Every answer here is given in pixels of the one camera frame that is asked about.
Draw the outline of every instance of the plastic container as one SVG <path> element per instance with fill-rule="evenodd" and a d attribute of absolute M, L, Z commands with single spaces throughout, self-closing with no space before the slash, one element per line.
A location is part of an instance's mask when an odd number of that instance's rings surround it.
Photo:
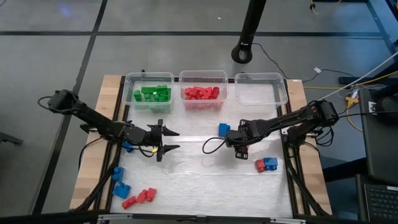
<path fill-rule="evenodd" d="M 220 110 L 228 99 L 228 76 L 222 70 L 182 71 L 178 79 L 180 99 L 186 110 Z M 193 87 L 218 87 L 220 93 L 215 100 L 186 100 L 185 89 Z"/>
<path fill-rule="evenodd" d="M 279 73 L 239 73 L 235 75 L 236 98 L 242 105 L 284 105 L 284 79 Z"/>
<path fill-rule="evenodd" d="M 169 113 L 172 106 L 172 94 L 173 94 L 174 76 L 169 72 L 133 72 L 126 76 L 124 81 L 123 89 L 123 102 L 126 105 L 130 105 L 137 110 L 148 110 L 150 109 L 154 113 Z M 159 93 L 152 91 L 148 95 L 142 93 L 142 88 L 150 87 L 156 88 L 163 86 L 164 88 L 170 88 L 170 93 L 164 92 L 164 89 Z M 141 101 L 137 101 L 134 96 L 134 92 L 140 91 Z"/>

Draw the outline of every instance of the yellow cable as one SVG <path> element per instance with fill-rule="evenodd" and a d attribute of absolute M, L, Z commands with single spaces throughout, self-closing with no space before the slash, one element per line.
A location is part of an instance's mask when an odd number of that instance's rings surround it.
<path fill-rule="evenodd" d="M 323 12 L 322 14 L 327 14 L 327 13 L 329 13 L 329 12 L 330 12 L 333 8 L 335 8 L 335 7 L 337 6 L 337 4 L 339 4 L 341 1 L 342 1 L 342 0 L 339 0 L 338 2 L 334 3 L 334 4 L 332 5 L 331 8 L 329 8 L 328 10 L 326 10 L 325 12 Z M 312 9 L 313 13 L 315 13 L 316 15 L 320 15 L 320 13 L 317 12 L 317 11 L 315 10 L 315 6 L 314 6 L 314 7 L 311 7 L 311 9 Z"/>
<path fill-rule="evenodd" d="M 366 82 L 362 82 L 362 83 L 357 83 L 357 84 L 355 84 L 355 85 L 365 85 L 365 84 L 368 84 L 368 83 L 372 83 L 372 82 L 378 81 L 378 80 L 380 80 L 380 79 L 382 79 L 382 78 L 386 78 L 386 77 L 389 77 L 389 76 L 391 76 L 391 75 L 394 75 L 394 74 L 397 73 L 397 72 L 398 72 L 398 71 L 394 71 L 394 72 L 391 72 L 390 74 L 383 75 L 382 77 L 375 78 L 375 79 L 373 79 L 373 80 L 366 81 Z M 340 89 L 340 87 L 317 87 L 317 86 L 314 86 L 314 87 L 308 86 L 308 87 L 304 87 L 304 88 L 313 89 L 313 90 L 338 90 L 338 89 Z"/>
<path fill-rule="evenodd" d="M 348 111 L 349 111 L 349 106 L 347 105 L 347 110 L 346 110 L 346 114 L 347 114 L 347 120 L 348 120 L 348 122 L 350 123 L 350 125 L 352 125 L 352 127 L 354 127 L 355 129 L 357 129 L 358 131 L 361 131 L 362 132 L 362 130 L 360 130 L 357 126 L 355 126 L 355 124 L 353 123 L 353 121 L 351 120 L 351 118 L 349 118 L 349 113 L 348 113 Z"/>
<path fill-rule="evenodd" d="M 391 72 L 390 74 L 383 75 L 382 77 L 375 78 L 375 79 L 373 79 L 373 80 L 366 81 L 366 82 L 362 82 L 362 83 L 357 83 L 357 84 L 355 84 L 355 85 L 365 85 L 365 84 L 368 84 L 368 83 L 372 83 L 372 82 L 378 81 L 378 80 L 380 80 L 380 79 L 382 79 L 382 78 L 389 77 L 390 75 L 393 75 L 393 74 L 395 74 L 395 73 L 397 73 L 397 72 L 398 72 L 398 71 L 394 71 L 394 72 Z"/>

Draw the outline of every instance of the white plastic sheet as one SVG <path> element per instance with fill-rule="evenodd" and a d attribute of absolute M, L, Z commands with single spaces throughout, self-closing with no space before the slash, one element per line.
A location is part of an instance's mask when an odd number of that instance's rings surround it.
<path fill-rule="evenodd" d="M 266 97 L 273 97 L 270 86 Z M 249 147 L 249 159 L 234 158 L 234 149 L 225 145 L 213 154 L 201 151 L 203 143 L 218 135 L 218 124 L 228 123 L 237 129 L 240 119 L 271 119 L 277 116 L 273 106 L 242 106 L 233 84 L 229 84 L 229 100 L 221 111 L 187 111 L 179 100 L 175 85 L 170 114 L 156 114 L 130 108 L 128 120 L 149 130 L 147 124 L 164 124 L 180 136 L 164 137 L 164 144 L 181 147 L 166 153 L 162 162 L 155 156 L 144 157 L 139 151 L 122 150 L 119 165 L 125 168 L 123 182 L 131 186 L 129 197 L 142 189 L 157 189 L 153 202 L 136 203 L 125 210 L 125 201 L 113 197 L 113 213 L 149 213 L 168 215 L 213 215 L 229 217 L 292 217 L 289 190 L 279 132 L 272 133 Z M 222 141 L 210 141 L 211 151 Z M 276 157 L 278 169 L 257 173 L 254 161 Z"/>

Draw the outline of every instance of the keyboard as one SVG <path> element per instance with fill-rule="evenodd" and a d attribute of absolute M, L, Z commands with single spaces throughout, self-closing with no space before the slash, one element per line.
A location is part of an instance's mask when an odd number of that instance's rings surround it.
<path fill-rule="evenodd" d="M 398 223 L 398 187 L 365 184 L 370 221 Z"/>

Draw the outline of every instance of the black pole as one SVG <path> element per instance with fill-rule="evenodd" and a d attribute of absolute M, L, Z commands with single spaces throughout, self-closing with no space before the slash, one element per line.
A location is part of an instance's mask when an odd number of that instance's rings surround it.
<path fill-rule="evenodd" d="M 251 44 L 259 26 L 267 0 L 250 0 L 238 44 L 231 52 L 232 59 L 238 63 L 249 63 L 253 57 Z"/>

